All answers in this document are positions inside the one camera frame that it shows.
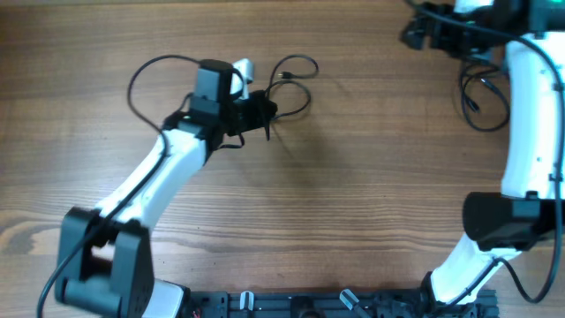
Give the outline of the black USB cable long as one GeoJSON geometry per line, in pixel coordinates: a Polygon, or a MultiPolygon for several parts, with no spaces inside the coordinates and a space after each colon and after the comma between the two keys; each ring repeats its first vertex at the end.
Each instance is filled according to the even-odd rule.
{"type": "Polygon", "coordinates": [[[498,65],[479,60],[462,62],[457,78],[461,113],[474,131],[494,133],[508,125],[509,100],[498,87],[507,77],[498,65]]]}

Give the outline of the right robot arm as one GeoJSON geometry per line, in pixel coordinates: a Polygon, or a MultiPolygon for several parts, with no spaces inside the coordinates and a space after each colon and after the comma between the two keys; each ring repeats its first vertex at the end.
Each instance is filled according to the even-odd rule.
{"type": "Polygon", "coordinates": [[[539,241],[551,239],[550,268],[537,304],[561,265],[564,233],[564,4],[561,1],[458,1],[413,5],[402,31],[412,49],[429,45],[463,63],[460,83],[473,67],[503,47],[510,84],[505,102],[508,157],[497,193],[470,193],[463,204],[464,233],[449,257],[429,272],[413,307],[417,316],[483,314],[480,288],[539,241]]]}

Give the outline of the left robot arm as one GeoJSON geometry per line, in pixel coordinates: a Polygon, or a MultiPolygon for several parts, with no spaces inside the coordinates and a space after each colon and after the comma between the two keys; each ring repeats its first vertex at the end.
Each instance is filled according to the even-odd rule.
{"type": "Polygon", "coordinates": [[[92,209],[71,208],[61,224],[57,267],[44,289],[61,304],[102,317],[193,317],[189,288],[154,275],[151,233],[178,190],[219,149],[265,125],[274,104],[250,93],[254,65],[198,61],[196,84],[158,127],[146,158],[92,209]]]}

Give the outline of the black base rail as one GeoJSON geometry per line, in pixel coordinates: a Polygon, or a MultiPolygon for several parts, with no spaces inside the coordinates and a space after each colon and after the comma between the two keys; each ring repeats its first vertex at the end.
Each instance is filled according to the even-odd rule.
{"type": "Polygon", "coordinates": [[[348,308],[337,292],[238,293],[193,292],[184,317],[202,318],[300,318],[300,317],[445,317],[498,318],[495,291],[481,291],[476,300],[436,313],[416,305],[415,290],[360,292],[358,303],[348,308]]]}

